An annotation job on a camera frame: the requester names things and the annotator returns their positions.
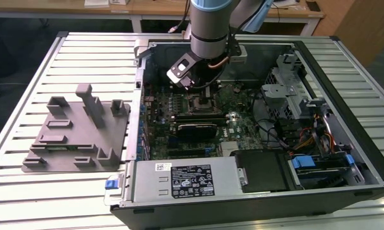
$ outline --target table leg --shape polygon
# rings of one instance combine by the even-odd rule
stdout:
[[[132,28],[135,33],[142,33],[142,15],[131,15]]]
[[[312,36],[315,29],[318,28],[320,18],[311,18],[302,31],[302,36]]]

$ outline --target barcode label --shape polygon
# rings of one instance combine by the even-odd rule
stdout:
[[[171,171],[172,163],[159,163],[155,166],[156,171]]]

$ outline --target white cord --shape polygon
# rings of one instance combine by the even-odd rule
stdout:
[[[27,83],[0,83],[0,85],[28,85]]]

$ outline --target motherboard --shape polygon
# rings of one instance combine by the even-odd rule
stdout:
[[[234,150],[263,148],[251,112],[255,89],[222,83],[214,92],[176,90],[146,89],[151,160],[222,157]]]

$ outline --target circuit board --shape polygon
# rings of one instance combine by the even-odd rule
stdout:
[[[170,88],[155,90],[154,96],[147,99],[148,106],[148,140],[151,145],[151,160],[182,159],[196,157],[222,157],[222,143],[235,141],[236,150],[262,149],[259,128],[250,111],[252,90],[242,89],[236,84],[223,84],[214,94],[211,110],[191,106],[199,94],[174,93]],[[223,116],[224,124],[216,127],[216,135],[202,141],[183,142],[174,140],[176,136],[175,115],[195,115],[211,113]],[[187,152],[186,155],[174,155],[174,152]]]

